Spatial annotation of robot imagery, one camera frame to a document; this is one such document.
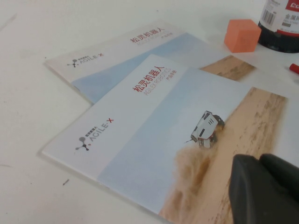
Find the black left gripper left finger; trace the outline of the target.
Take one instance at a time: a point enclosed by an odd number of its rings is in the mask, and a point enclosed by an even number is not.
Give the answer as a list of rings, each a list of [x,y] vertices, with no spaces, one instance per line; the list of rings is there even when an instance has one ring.
[[[274,224],[277,186],[269,172],[253,156],[233,158],[229,200],[235,224]]]

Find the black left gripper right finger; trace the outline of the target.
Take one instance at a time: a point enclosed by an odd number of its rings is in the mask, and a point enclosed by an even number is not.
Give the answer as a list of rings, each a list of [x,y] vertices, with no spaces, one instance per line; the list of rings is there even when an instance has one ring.
[[[263,154],[259,161],[270,174],[267,208],[270,224],[299,222],[299,168],[273,155]]]

